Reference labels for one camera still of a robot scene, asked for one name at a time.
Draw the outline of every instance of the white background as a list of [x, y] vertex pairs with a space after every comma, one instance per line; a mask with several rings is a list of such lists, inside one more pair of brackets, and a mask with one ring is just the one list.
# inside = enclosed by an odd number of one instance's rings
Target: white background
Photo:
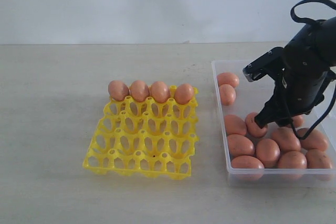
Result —
[[[0, 44], [287, 41], [299, 1], [0, 0]], [[298, 14], [335, 15], [321, 4]]]

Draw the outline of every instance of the clear plastic container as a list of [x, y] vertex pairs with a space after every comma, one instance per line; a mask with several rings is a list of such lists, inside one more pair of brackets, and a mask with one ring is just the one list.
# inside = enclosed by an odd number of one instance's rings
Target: clear plastic container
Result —
[[[224, 125], [224, 116], [226, 114], [235, 114], [240, 116], [243, 120], [250, 112], [259, 112], [266, 101], [270, 99], [274, 90], [274, 81], [265, 76], [255, 82], [248, 82], [243, 75], [243, 68], [251, 61], [237, 60], [215, 60], [212, 62], [214, 85], [216, 90], [216, 99], [218, 106], [218, 118], [222, 125], [223, 143], [226, 159], [226, 167], [228, 171], [228, 183], [231, 186], [247, 186], [247, 187], [336, 187], [336, 106], [329, 113], [329, 115], [320, 123], [316, 129], [321, 131], [329, 138], [329, 148], [326, 150], [328, 156], [332, 159], [333, 169], [238, 169], [232, 168], [230, 162], [230, 155], [227, 145], [227, 138]], [[219, 96], [219, 89], [217, 85], [217, 75], [222, 72], [233, 72], [238, 75], [240, 84], [236, 88], [236, 101], [231, 106], [222, 106]], [[325, 91], [325, 100], [313, 109], [310, 115], [305, 115], [305, 123], [302, 127], [310, 127], [328, 107], [332, 94], [334, 84], [331, 83]], [[268, 125], [269, 130], [265, 137], [270, 137], [270, 134], [277, 128], [275, 123]], [[241, 179], [242, 175], [260, 174], [263, 176], [257, 181], [245, 181]], [[286, 175], [303, 174], [298, 180], [288, 180]], [[332, 179], [329, 181], [319, 180], [319, 176], [331, 175]]]

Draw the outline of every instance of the gray table surface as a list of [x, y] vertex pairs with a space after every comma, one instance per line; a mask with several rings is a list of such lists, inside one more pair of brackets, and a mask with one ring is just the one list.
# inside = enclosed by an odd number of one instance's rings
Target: gray table surface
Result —
[[[0, 46], [0, 223], [335, 223], [334, 189], [226, 182], [211, 61], [283, 45]], [[190, 178], [82, 168], [113, 79], [198, 87]]]

